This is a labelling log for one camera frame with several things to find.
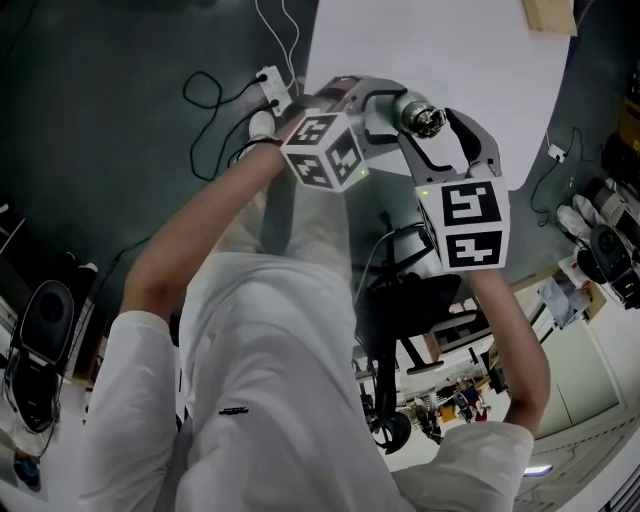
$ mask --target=wooden block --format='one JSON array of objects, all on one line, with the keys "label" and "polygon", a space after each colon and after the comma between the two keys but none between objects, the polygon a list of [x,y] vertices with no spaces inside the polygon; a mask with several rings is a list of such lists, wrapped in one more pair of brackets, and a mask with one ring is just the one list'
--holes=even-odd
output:
[{"label": "wooden block", "polygon": [[587,320],[587,323],[589,323],[591,322],[591,320],[593,320],[593,317],[596,316],[604,307],[604,305],[607,303],[607,299],[604,295],[602,295],[600,287],[595,283],[589,283],[589,286],[587,286],[587,293],[589,294],[589,297],[591,297],[591,304],[585,311],[587,317],[589,318]]},{"label": "wooden block", "polygon": [[537,32],[577,36],[570,0],[522,0],[529,28]]},{"label": "wooden block", "polygon": [[438,345],[438,340],[434,334],[423,334],[424,342],[427,345],[427,350],[429,351],[429,355],[431,356],[432,362],[437,362],[440,360],[440,356],[442,355],[442,351],[440,350],[440,345]]}]

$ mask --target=black cable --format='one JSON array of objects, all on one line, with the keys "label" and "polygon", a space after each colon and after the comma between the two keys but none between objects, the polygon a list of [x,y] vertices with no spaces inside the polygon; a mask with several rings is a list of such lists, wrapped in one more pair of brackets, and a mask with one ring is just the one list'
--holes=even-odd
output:
[{"label": "black cable", "polygon": [[31,20],[33,19],[33,13],[35,12],[39,1],[40,0],[33,0],[33,2],[31,2],[31,6],[29,7],[29,12],[27,13],[27,17],[24,19],[22,26],[16,33],[16,36],[13,38],[13,41],[11,41],[11,44],[9,45],[9,49],[7,50],[7,52],[4,54],[4,57],[2,58],[3,64],[9,59],[9,57],[11,57],[13,50],[15,50],[16,46],[18,45],[18,42],[22,38],[22,35],[27,30],[29,23],[31,23]]},{"label": "black cable", "polygon": [[[215,103],[213,104],[208,104],[208,103],[203,103],[200,101],[197,101],[191,97],[189,97],[188,95],[188,88],[189,85],[191,84],[192,80],[194,80],[196,77],[204,77],[207,80],[209,80],[211,83],[213,83],[213,85],[215,85],[215,87],[218,90],[218,97],[215,101]],[[209,73],[207,73],[206,71],[196,71],[195,73],[192,73],[189,78],[187,78],[187,80],[185,81],[184,85],[182,86],[182,97],[189,103],[191,103],[192,105],[201,108],[203,110],[213,110],[213,114],[211,116],[211,118],[209,119],[209,121],[207,121],[207,123],[202,127],[202,129],[200,130],[200,132],[198,133],[197,137],[195,138],[195,140],[191,143],[191,146],[189,148],[189,159],[190,159],[190,163],[191,163],[191,173],[198,178],[199,180],[202,181],[213,181],[213,179],[216,177],[216,175],[218,174],[218,170],[220,167],[220,161],[222,160],[222,154],[224,152],[225,146],[226,146],[226,142],[230,136],[231,133],[233,133],[233,131],[237,128],[238,125],[234,126],[231,129],[231,132],[229,132],[227,134],[227,137],[225,138],[225,142],[222,146],[222,149],[220,150],[220,154],[218,156],[218,165],[215,168],[215,171],[213,173],[213,176],[208,178],[202,174],[200,174],[197,170],[196,170],[196,165],[195,165],[195,161],[194,161],[194,152],[196,149],[196,146],[198,145],[198,143],[200,142],[200,140],[202,139],[202,137],[204,136],[204,134],[206,133],[206,131],[209,129],[209,127],[211,127],[211,125],[214,123],[214,121],[216,120],[216,117],[218,116],[218,111],[220,109],[220,107],[222,105],[227,105],[229,103],[232,103],[234,101],[236,101],[238,98],[240,98],[240,96],[242,96],[247,89],[249,89],[249,87],[251,87],[254,84],[257,84],[259,82],[262,82],[266,79],[266,76],[264,76],[264,78],[261,76],[260,78],[254,78],[252,79],[249,83],[247,83],[247,85],[245,85],[240,92],[238,92],[237,94],[231,96],[230,98],[226,98],[226,99],[222,99],[222,94],[223,94],[223,89],[222,89],[222,85],[220,84],[220,82],[218,80],[216,80],[213,76],[211,76]]]},{"label": "black cable", "polygon": [[533,193],[531,194],[531,198],[529,199],[529,206],[531,207],[531,210],[533,210],[537,214],[544,215],[544,219],[538,221],[538,227],[539,228],[543,228],[549,223],[549,218],[551,217],[551,213],[549,212],[549,210],[546,210],[546,209],[545,210],[537,210],[536,207],[533,206],[533,200],[536,197],[536,192],[538,192],[538,187],[540,186],[542,181],[547,176],[549,176],[549,174],[551,174],[556,167],[558,167],[559,163],[560,163],[560,160],[556,160],[554,162],[554,164],[551,166],[551,168],[542,175],[542,177],[538,180],[538,183],[536,183],[536,186],[533,189]]},{"label": "black cable", "polygon": [[[571,149],[573,148],[573,143],[575,141],[575,135],[576,133],[580,136],[580,161],[581,162],[587,162],[590,164],[596,163],[598,161],[598,156],[600,155],[600,153],[602,153],[603,147],[602,144],[600,144],[598,146],[598,151],[596,152],[596,156],[593,159],[589,159],[589,158],[585,158],[584,156],[584,135],[582,134],[582,130],[580,130],[580,128],[578,128],[577,126],[574,126],[571,129],[571,142],[569,143],[569,147],[567,148],[567,151],[565,151],[564,153],[564,157],[567,158],[569,156],[569,153],[571,153]],[[544,179],[549,176],[549,174],[551,174],[553,172],[553,170],[558,167],[558,164],[560,163],[560,160],[558,157],[556,157],[556,161],[554,162],[554,164],[549,168],[549,170],[547,172],[545,172],[540,179],[538,179],[538,182],[536,183],[536,186],[533,189],[533,192],[531,194],[531,197],[529,199],[529,207],[531,208],[531,210],[537,214],[540,215],[544,215],[544,218],[540,221],[538,221],[538,227],[539,228],[543,228],[545,227],[548,223],[549,223],[549,219],[551,218],[551,212],[549,212],[549,210],[544,209],[544,210],[538,210],[534,205],[533,205],[533,201],[536,197],[536,193],[538,192],[538,188],[540,187],[540,184],[544,181]]]},{"label": "black cable", "polygon": [[255,146],[256,144],[273,144],[274,146],[280,147],[280,146],[282,146],[282,141],[278,140],[278,139],[256,139],[256,140],[250,140],[244,146],[242,146],[240,149],[234,151],[231,154],[231,156],[229,157],[229,160],[227,160],[227,167],[231,167],[231,164],[234,163],[234,159],[235,159],[235,161],[237,161],[237,157],[239,157],[245,149],[250,148],[251,146]]},{"label": "black cable", "polygon": [[584,156],[584,135],[582,134],[582,130],[580,130],[580,128],[578,128],[577,126],[574,126],[572,128],[572,130],[571,130],[571,144],[569,145],[569,150],[571,149],[571,146],[573,145],[573,136],[575,135],[576,132],[578,133],[578,135],[580,135],[580,161],[587,162],[589,164],[595,164],[598,161],[598,157],[600,156],[600,154],[604,150],[604,146],[602,144],[600,144],[598,146],[598,150],[596,151],[596,156],[594,156],[593,159],[585,158],[585,156]]}]

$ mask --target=cardboard box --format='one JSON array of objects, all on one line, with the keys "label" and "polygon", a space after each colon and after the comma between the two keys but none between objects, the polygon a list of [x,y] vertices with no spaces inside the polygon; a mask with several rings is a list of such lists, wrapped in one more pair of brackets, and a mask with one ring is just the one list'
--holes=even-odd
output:
[{"label": "cardboard box", "polygon": [[522,0],[529,28],[536,32],[577,36],[570,0]]},{"label": "cardboard box", "polygon": [[618,134],[627,146],[640,153],[640,105],[626,98],[622,102]]}]

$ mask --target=white shirt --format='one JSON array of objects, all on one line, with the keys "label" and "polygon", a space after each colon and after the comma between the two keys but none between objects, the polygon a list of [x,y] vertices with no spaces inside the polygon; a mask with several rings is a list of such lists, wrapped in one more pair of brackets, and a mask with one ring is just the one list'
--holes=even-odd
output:
[{"label": "white shirt", "polygon": [[[81,503],[101,511],[511,510],[533,447],[514,425],[453,429],[431,464],[396,473],[396,484],[364,420],[354,329],[351,293],[330,270],[210,256],[180,325],[192,429],[176,439],[166,323],[121,315],[90,404]],[[248,412],[220,414],[233,407]]]}]

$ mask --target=office chair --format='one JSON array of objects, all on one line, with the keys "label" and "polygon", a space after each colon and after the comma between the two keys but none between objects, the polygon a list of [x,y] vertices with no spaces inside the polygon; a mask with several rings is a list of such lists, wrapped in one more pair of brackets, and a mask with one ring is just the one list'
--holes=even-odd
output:
[{"label": "office chair", "polygon": [[[387,233],[393,232],[388,214],[384,213],[381,219]],[[355,305],[356,336],[362,343],[371,372],[374,371],[373,362],[378,363],[375,406],[368,411],[370,428],[372,432],[382,430],[385,434],[385,443],[378,443],[378,446],[386,448],[387,454],[402,448],[411,435],[409,419],[396,411],[397,340],[401,341],[414,365],[407,371],[408,375],[430,371],[444,363],[425,363],[410,338],[472,322],[479,314],[477,311],[449,313],[462,281],[460,276],[446,274],[421,279],[415,273],[404,274],[434,248],[424,227],[415,226],[402,232],[417,232],[425,248],[397,263],[394,246],[396,236],[389,236],[386,260],[381,266],[369,269],[378,277],[364,289]]]}]

